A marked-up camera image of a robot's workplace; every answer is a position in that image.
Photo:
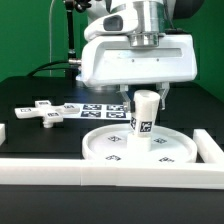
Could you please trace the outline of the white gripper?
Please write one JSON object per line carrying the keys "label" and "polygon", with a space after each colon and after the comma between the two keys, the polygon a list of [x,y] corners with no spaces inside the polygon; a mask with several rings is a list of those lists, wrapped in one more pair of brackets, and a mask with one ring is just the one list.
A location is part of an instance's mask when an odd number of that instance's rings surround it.
{"label": "white gripper", "polygon": [[166,107],[168,82],[194,79],[191,35],[166,35],[157,47],[131,47],[126,36],[100,36],[82,51],[81,80],[86,86],[120,85],[118,93],[126,113],[135,111],[127,85],[156,84],[160,109]]}

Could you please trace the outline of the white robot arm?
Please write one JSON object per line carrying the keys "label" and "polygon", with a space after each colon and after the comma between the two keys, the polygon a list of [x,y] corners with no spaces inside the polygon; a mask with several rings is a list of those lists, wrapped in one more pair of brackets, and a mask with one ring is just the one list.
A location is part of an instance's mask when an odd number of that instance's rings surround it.
{"label": "white robot arm", "polygon": [[172,82],[197,75],[193,38],[173,26],[205,0],[101,0],[88,10],[80,80],[88,87],[119,86],[128,112],[130,85],[154,84],[165,99]]}

